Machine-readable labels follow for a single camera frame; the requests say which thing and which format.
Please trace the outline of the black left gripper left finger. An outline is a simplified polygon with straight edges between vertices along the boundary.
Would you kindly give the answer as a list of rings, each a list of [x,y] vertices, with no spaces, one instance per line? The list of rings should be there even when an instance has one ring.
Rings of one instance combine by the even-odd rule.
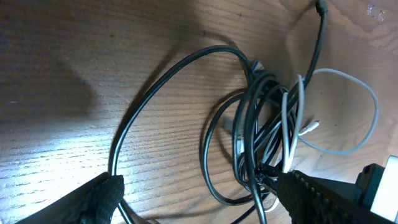
[[[113,213],[124,196],[124,177],[108,172],[40,211],[18,221],[18,224],[110,224]]]

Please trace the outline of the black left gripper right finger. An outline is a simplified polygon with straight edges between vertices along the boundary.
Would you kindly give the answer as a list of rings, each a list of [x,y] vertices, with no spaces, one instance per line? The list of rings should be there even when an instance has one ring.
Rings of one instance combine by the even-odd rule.
[[[292,223],[388,224],[391,221],[360,207],[300,171],[281,173],[275,185]]]

